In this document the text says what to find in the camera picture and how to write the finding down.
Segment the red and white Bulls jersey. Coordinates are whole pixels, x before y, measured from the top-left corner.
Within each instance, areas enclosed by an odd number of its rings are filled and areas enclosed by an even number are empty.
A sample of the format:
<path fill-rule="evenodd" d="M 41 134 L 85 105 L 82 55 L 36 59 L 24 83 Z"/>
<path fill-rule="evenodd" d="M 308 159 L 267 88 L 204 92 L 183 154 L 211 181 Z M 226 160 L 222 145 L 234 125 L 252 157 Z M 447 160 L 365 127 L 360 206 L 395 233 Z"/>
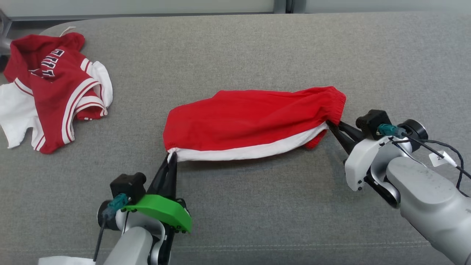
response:
<path fill-rule="evenodd" d="M 108 114 L 113 86 L 106 67 L 81 49 L 77 32 L 27 35 L 10 44 L 10 60 L 0 85 L 0 127 L 8 148 L 19 146 L 29 128 L 35 151 L 50 154 L 75 140 L 74 120 Z"/>

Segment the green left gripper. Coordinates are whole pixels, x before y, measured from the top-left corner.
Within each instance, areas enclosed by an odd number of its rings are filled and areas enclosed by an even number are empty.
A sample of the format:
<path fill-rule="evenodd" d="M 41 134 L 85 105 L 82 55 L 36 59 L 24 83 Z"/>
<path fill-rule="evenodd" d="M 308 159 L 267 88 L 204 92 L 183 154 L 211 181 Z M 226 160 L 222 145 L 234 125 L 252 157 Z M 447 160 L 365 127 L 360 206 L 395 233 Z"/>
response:
<path fill-rule="evenodd" d="M 176 200 L 178 155 L 170 153 L 163 160 L 151 182 L 147 194 L 135 205 L 126 205 L 126 211 L 140 212 L 150 218 L 166 223 L 180 231 L 191 233 L 192 217 Z"/>

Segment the red shorts with white stripe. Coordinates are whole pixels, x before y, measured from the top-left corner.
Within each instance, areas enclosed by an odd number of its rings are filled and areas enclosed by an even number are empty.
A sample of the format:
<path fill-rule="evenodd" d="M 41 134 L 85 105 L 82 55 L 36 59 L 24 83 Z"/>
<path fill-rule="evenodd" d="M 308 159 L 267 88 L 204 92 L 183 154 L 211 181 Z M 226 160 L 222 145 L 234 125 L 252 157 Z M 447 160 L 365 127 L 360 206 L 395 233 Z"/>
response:
<path fill-rule="evenodd" d="M 219 91 L 172 109 L 163 131 L 168 162 L 264 158 L 313 149 L 339 124 L 346 96 L 333 86 L 297 92 Z"/>

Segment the grey metal frame post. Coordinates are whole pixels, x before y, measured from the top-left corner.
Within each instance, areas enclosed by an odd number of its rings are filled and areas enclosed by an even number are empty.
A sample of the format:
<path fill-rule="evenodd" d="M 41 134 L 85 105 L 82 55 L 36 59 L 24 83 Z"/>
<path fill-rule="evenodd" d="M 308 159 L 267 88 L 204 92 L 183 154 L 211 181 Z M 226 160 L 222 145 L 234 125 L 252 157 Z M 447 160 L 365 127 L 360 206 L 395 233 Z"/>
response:
<path fill-rule="evenodd" d="M 304 14 L 307 0 L 274 0 L 274 14 Z"/>

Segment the grey fabric sofa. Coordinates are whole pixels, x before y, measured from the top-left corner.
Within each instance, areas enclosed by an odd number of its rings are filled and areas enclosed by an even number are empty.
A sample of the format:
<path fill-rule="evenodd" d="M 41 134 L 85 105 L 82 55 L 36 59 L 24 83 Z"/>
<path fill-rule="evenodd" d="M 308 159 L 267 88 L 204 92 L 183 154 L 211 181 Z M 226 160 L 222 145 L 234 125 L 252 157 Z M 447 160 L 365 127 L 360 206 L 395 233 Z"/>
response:
<path fill-rule="evenodd" d="M 421 122 L 471 173 L 471 15 L 341 13 L 113 17 L 39 30 L 84 35 L 113 103 L 74 124 L 51 155 L 31 134 L 7 149 L 0 129 L 0 265 L 92 258 L 96 212 L 121 173 L 151 181 L 165 157 L 168 112 L 222 89 L 296 92 L 335 86 L 351 125 L 370 109 Z M 192 215 L 171 265 L 453 265 L 370 187 L 346 184 L 332 134 L 313 150 L 260 160 L 185 162 L 178 197 Z"/>

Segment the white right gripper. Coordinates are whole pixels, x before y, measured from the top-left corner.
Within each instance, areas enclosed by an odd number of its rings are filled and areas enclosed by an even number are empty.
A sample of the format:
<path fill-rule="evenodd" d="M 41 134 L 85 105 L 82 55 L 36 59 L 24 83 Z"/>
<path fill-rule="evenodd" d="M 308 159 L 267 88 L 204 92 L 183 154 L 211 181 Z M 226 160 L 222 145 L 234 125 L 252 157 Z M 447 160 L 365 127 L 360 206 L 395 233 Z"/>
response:
<path fill-rule="evenodd" d="M 390 183 L 384 181 L 387 165 L 396 157 L 396 147 L 390 144 L 388 137 L 379 140 L 365 139 L 362 131 L 345 122 L 340 122 L 338 126 L 333 123 L 327 123 L 327 125 L 349 155 L 344 165 L 349 188 L 358 191 L 360 187 L 363 187 L 364 178 L 370 170 L 373 184 L 386 192 L 396 192 Z"/>

